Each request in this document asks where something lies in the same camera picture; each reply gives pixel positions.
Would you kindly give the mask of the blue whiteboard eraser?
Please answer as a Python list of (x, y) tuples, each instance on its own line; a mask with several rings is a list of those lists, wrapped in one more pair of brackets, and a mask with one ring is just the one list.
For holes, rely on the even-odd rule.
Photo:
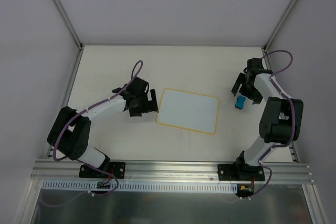
[(239, 95), (235, 103), (235, 108), (242, 110), (244, 108), (245, 101), (246, 97), (243, 95)]

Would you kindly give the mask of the yellow framed small whiteboard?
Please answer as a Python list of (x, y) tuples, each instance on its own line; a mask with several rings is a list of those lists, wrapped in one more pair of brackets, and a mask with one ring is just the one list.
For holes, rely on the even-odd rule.
[(212, 95), (165, 88), (155, 121), (159, 125), (214, 135), (219, 99)]

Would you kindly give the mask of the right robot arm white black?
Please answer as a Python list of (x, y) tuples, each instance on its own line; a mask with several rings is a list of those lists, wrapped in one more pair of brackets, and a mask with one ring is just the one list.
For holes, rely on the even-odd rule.
[(262, 62), (260, 58), (249, 59), (231, 90), (237, 97), (237, 109), (243, 109), (243, 98), (253, 104), (266, 103), (259, 122), (259, 136), (250, 148), (240, 153), (227, 171), (234, 180), (255, 178), (263, 181), (262, 161), (275, 149), (296, 141), (300, 133), (303, 101), (289, 96), (276, 81), (275, 74), (265, 69)]

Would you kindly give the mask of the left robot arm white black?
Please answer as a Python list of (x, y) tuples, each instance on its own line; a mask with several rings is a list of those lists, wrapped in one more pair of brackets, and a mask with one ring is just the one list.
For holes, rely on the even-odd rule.
[(125, 111), (130, 117), (159, 112), (156, 91), (149, 88), (147, 81), (134, 77), (122, 88), (112, 90), (108, 97), (82, 110), (62, 108), (47, 142), (66, 158), (79, 161), (91, 168), (97, 177), (104, 177), (110, 171), (110, 158), (89, 145), (90, 131), (95, 124)]

